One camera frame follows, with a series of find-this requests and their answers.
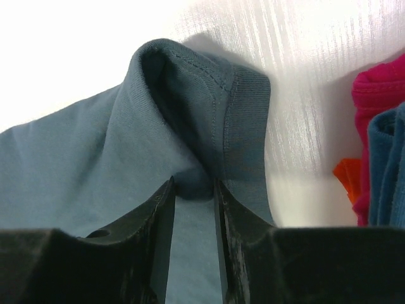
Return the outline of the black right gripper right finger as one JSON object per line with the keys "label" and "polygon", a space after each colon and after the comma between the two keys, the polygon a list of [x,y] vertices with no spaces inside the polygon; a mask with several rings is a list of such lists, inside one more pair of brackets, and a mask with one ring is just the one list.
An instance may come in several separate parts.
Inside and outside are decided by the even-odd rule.
{"label": "black right gripper right finger", "polygon": [[224,303],[403,303],[404,231],[277,228],[215,181]]}

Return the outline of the grey-blue t shirt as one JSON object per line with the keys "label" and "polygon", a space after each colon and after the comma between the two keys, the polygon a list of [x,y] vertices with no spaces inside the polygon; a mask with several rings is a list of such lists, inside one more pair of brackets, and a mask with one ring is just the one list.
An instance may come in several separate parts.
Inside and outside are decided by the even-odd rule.
{"label": "grey-blue t shirt", "polygon": [[145,43],[123,82],[1,134],[1,227],[86,235],[170,177],[178,187],[168,303],[221,303],[213,181],[271,220],[270,81],[168,39]]}

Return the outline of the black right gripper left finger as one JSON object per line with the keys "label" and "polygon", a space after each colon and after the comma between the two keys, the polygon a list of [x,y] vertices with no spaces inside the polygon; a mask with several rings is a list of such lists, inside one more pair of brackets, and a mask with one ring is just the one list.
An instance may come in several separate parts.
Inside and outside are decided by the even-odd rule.
{"label": "black right gripper left finger", "polygon": [[87,237],[1,231],[2,303],[164,303],[175,183]]}

